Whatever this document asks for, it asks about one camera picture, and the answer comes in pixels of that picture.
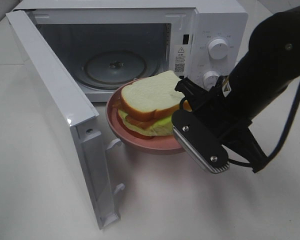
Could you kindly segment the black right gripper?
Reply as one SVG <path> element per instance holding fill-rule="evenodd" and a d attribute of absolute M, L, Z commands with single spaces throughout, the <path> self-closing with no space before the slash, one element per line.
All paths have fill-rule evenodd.
<path fill-rule="evenodd" d="M 252 121 L 246 116 L 236 116 L 224 104 L 220 89 L 212 87 L 209 91 L 198 86 L 189 78 L 183 78 L 176 84 L 175 91 L 184 97 L 179 108 L 184 109 L 185 101 L 191 107 L 191 113 L 218 139 L 228 153 L 228 162 L 251 168 L 257 173 L 268 163 L 249 126 Z"/>

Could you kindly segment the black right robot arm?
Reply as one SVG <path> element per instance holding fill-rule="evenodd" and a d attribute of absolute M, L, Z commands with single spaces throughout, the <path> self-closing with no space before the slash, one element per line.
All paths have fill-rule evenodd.
<path fill-rule="evenodd" d="M 266 155 L 249 127 L 263 109 L 300 78 L 300 6 L 277 12 L 252 32 L 248 51 L 228 75 L 205 90 L 189 78 L 172 114 L 175 139 L 203 169 L 219 174 L 230 164 L 262 170 L 282 149 L 300 104 L 300 82 L 277 145 Z"/>

